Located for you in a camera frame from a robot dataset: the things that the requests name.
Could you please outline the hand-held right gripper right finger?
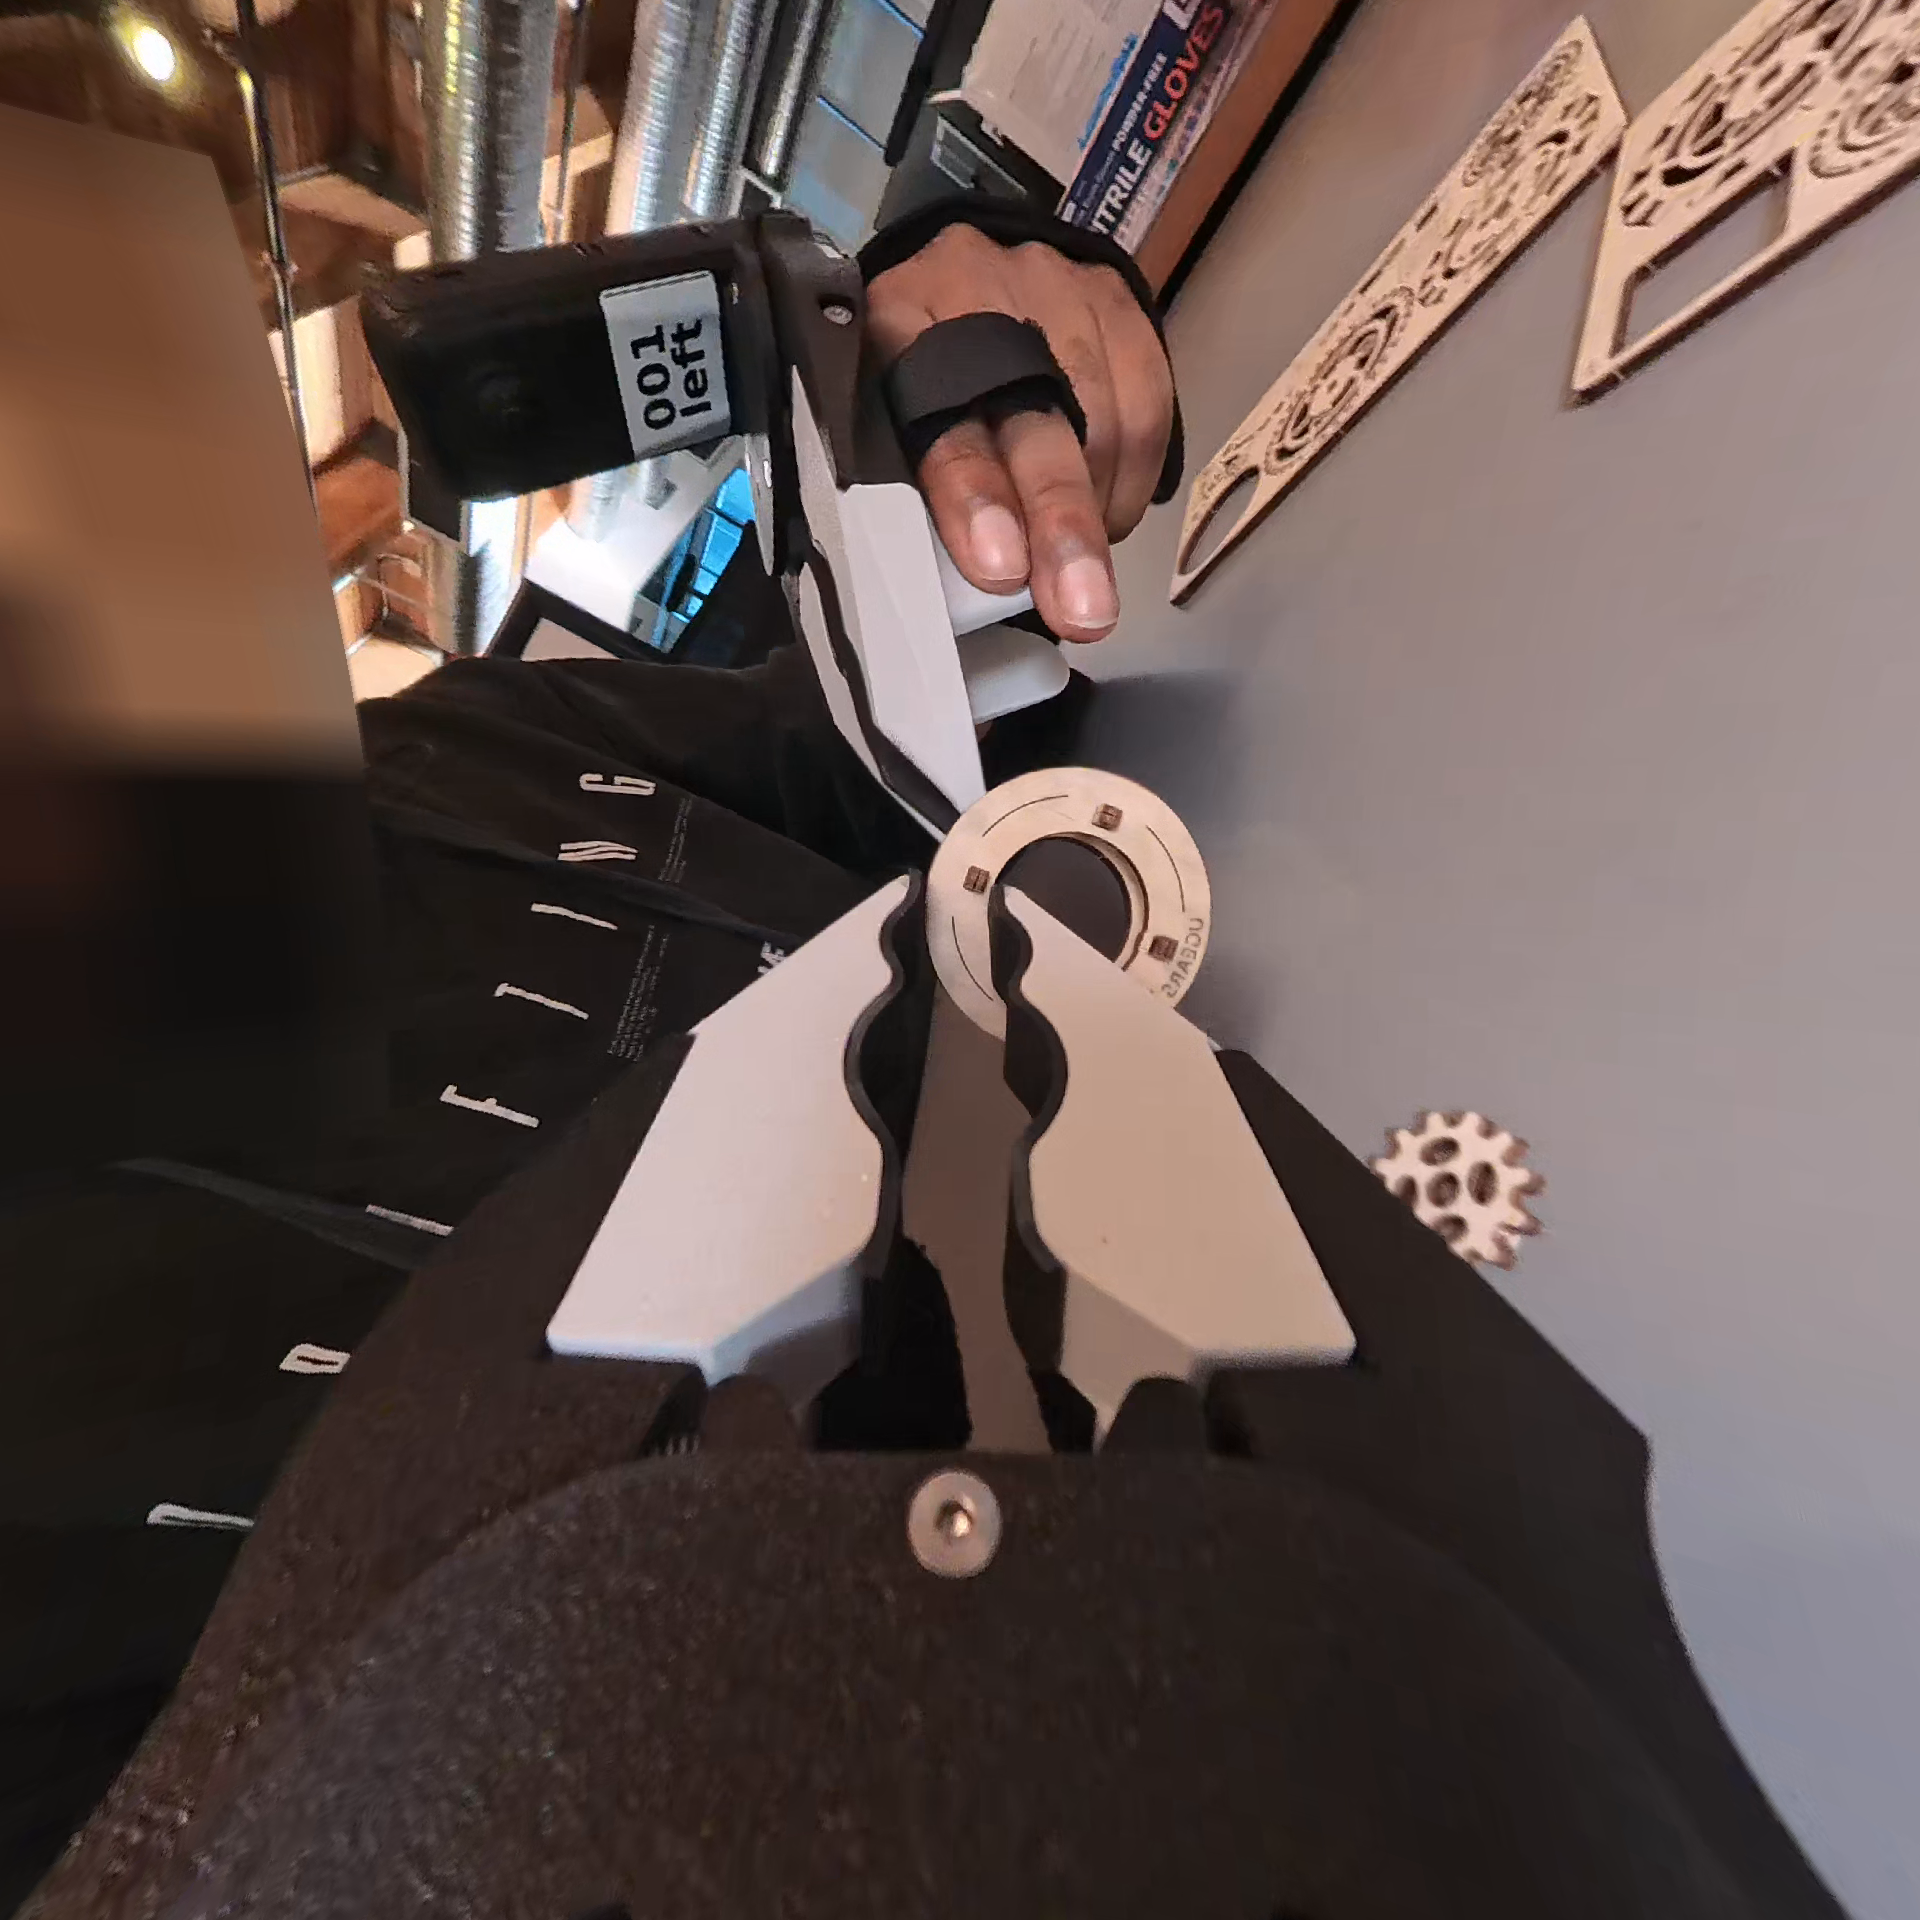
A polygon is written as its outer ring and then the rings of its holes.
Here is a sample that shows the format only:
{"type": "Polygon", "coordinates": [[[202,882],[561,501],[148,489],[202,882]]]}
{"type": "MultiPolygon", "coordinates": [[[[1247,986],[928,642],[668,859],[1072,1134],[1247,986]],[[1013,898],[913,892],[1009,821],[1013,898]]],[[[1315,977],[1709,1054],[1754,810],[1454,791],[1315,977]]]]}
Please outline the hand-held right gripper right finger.
{"type": "Polygon", "coordinates": [[[1009,1153],[1004,1307],[1050,1441],[1224,1371],[1342,1370],[1357,1330],[1202,1028],[996,890],[1009,1153]]]}

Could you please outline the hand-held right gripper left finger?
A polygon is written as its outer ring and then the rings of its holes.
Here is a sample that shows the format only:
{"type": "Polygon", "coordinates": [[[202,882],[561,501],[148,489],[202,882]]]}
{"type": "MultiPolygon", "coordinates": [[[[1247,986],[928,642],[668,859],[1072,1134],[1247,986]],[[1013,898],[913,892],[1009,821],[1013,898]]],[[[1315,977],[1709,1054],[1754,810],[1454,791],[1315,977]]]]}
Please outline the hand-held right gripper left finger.
{"type": "Polygon", "coordinates": [[[543,1343],[568,1362],[752,1377],[810,1405],[852,1370],[900,1153],[855,1082],[859,1039],[900,996],[896,878],[707,1014],[668,1076],[543,1343]]]}

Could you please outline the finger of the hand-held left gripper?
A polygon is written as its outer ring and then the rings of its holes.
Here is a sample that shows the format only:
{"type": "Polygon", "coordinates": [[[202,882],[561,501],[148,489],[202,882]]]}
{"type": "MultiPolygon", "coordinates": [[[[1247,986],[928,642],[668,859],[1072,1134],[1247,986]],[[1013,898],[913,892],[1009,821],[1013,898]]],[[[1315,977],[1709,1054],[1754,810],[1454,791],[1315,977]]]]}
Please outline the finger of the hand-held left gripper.
{"type": "Polygon", "coordinates": [[[986,796],[929,517],[909,484],[829,493],[829,576],[859,743],[900,803],[986,796]]]}
{"type": "MultiPolygon", "coordinates": [[[[870,781],[886,788],[886,781],[877,770],[877,759],[859,743],[859,724],[855,724],[855,706],[852,706],[852,649],[845,649],[845,636],[843,636],[840,596],[834,596],[834,576],[829,576],[829,541],[834,541],[829,533],[829,493],[845,489],[845,484],[840,484],[834,452],[829,452],[829,439],[822,436],[822,424],[813,418],[806,382],[790,382],[790,411],[787,418],[790,418],[795,498],[799,498],[799,533],[795,533],[795,564],[799,567],[787,583],[790,584],[790,611],[795,611],[806,649],[813,656],[813,669],[822,680],[822,697],[829,705],[834,727],[855,749],[855,759],[870,770],[870,781]]],[[[964,817],[964,803],[900,803],[891,791],[890,791],[890,801],[896,810],[906,810],[906,817],[917,828],[928,828],[935,842],[964,817]]]]}

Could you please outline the small wooden gear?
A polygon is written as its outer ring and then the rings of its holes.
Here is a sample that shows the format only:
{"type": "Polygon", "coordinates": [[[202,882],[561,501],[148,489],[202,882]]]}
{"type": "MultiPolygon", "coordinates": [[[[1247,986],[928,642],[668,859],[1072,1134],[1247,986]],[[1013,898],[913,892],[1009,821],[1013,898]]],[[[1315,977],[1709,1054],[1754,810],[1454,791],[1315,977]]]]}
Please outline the small wooden gear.
{"type": "Polygon", "coordinates": [[[1370,1158],[1375,1184],[1457,1261],[1511,1273],[1541,1233],[1530,1143],[1476,1110],[1420,1110],[1370,1158]]]}

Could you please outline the wooden ring base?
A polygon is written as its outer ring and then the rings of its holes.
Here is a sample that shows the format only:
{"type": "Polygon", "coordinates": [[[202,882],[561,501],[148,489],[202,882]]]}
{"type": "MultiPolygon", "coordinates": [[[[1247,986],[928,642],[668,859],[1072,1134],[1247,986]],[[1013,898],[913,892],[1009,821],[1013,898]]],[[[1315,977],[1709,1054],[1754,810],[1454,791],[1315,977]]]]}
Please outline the wooden ring base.
{"type": "Polygon", "coordinates": [[[991,788],[929,859],[928,951],[955,1009],[1004,1039],[991,892],[1040,842],[1072,842],[1117,870],[1129,902],[1117,969],[1145,996],[1185,1002],[1213,934],[1213,884],[1193,828],[1136,781],[1050,765],[991,788]]]}

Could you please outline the laser-cut wooden parts sheet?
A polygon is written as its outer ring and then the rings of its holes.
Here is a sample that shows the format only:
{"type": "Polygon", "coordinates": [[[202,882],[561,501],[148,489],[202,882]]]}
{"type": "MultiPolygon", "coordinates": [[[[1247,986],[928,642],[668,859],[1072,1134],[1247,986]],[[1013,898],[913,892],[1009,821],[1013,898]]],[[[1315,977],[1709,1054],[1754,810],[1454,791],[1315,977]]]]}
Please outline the laser-cut wooden parts sheet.
{"type": "Polygon", "coordinates": [[[1189,489],[1171,605],[1304,481],[1427,347],[1587,191],[1624,133],[1587,17],[1473,133],[1189,489]]]}
{"type": "Polygon", "coordinates": [[[1920,167],[1920,8],[1764,0],[1620,133],[1571,392],[1591,401],[1920,167]]]}

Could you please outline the person's left forearm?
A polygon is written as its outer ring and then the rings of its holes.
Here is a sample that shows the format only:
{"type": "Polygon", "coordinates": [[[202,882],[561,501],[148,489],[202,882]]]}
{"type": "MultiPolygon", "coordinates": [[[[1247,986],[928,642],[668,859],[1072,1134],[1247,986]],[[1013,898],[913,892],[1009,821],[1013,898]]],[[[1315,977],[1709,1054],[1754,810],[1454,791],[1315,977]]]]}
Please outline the person's left forearm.
{"type": "Polygon", "coordinates": [[[964,424],[1062,423],[1105,541],[1129,533],[1185,481],[1179,389],[1163,305],[1100,232],[1013,198],[949,193],[859,250],[890,418],[909,469],[935,472],[964,424]]]}

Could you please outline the person's left hand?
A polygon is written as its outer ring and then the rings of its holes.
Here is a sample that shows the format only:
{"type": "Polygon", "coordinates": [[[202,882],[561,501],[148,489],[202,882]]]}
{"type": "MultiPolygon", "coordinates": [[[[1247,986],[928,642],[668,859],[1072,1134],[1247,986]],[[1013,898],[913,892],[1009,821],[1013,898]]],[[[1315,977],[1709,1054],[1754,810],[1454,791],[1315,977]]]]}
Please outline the person's left hand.
{"type": "Polygon", "coordinates": [[[1009,423],[1004,472],[982,424],[952,436],[935,461],[937,469],[913,481],[962,576],[991,596],[1033,590],[1057,642],[1090,646],[1117,630],[1117,541],[1105,541],[1062,423],[1009,423]]]}

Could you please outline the white cardboard box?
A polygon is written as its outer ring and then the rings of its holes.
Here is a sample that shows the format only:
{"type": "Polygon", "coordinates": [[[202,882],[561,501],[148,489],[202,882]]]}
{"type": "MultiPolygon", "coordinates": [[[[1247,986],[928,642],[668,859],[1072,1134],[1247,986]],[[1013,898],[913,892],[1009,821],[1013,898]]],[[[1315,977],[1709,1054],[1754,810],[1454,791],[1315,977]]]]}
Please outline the white cardboard box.
{"type": "Polygon", "coordinates": [[[994,0],[955,99],[1050,176],[1072,182],[1140,46],[1163,21],[1189,34],[1193,17],[1189,0],[994,0]]]}

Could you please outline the blue glove box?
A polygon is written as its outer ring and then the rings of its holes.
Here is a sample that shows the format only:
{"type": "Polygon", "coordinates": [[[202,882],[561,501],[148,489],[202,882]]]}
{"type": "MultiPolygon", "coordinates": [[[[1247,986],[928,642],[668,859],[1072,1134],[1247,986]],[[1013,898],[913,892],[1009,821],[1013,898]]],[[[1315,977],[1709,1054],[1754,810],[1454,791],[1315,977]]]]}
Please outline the blue glove box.
{"type": "Polygon", "coordinates": [[[1140,253],[1272,14],[1272,0],[1154,6],[1145,24],[1122,42],[1096,99],[1057,219],[1140,253]]]}

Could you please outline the wooden side table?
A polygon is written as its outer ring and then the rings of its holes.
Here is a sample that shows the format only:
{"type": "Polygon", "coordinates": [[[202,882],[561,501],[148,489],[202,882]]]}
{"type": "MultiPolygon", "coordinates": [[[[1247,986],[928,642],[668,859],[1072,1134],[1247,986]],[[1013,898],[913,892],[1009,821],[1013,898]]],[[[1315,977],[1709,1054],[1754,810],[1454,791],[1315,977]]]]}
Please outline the wooden side table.
{"type": "Polygon", "coordinates": [[[1189,288],[1242,186],[1304,100],[1357,14],[1357,0],[1262,0],[1247,8],[1206,123],[1136,244],[1136,267],[1163,307],[1189,288]]]}

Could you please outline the silver ventilation duct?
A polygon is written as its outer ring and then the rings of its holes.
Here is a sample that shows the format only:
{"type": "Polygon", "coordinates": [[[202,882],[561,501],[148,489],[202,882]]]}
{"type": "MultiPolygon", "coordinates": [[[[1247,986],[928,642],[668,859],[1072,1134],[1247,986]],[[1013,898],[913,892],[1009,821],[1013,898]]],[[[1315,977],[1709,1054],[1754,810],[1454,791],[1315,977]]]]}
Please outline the silver ventilation duct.
{"type": "Polygon", "coordinates": [[[640,0],[606,232],[785,206],[829,0],[640,0]]]}
{"type": "Polygon", "coordinates": [[[554,6],[423,6],[428,263],[539,250],[554,6]]]}

